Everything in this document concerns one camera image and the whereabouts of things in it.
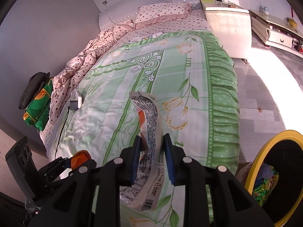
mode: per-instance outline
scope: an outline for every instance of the yellow stuffed toy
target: yellow stuffed toy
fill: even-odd
[[[294,21],[294,19],[287,18],[287,23],[293,28],[297,28],[297,23]]]

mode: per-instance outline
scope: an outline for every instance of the polka dot pillow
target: polka dot pillow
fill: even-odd
[[[190,3],[166,2],[142,6],[138,9],[135,27],[142,28],[160,21],[184,19],[190,12]]]

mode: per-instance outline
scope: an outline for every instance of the white nightstand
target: white nightstand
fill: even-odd
[[[201,1],[206,20],[223,49],[233,58],[247,59],[251,53],[251,19],[249,11],[237,5]]]

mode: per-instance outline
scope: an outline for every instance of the barcode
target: barcode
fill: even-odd
[[[154,203],[154,200],[146,199],[142,206],[141,211],[150,210],[153,203]]]

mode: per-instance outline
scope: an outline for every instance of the wooden floor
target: wooden floor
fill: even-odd
[[[5,161],[6,153],[15,144],[15,142],[16,141],[14,139],[0,130],[0,191],[16,200],[24,202],[24,194],[17,185]],[[32,152],[32,154],[32,158],[37,169],[40,169],[49,163],[47,158],[35,152]]]

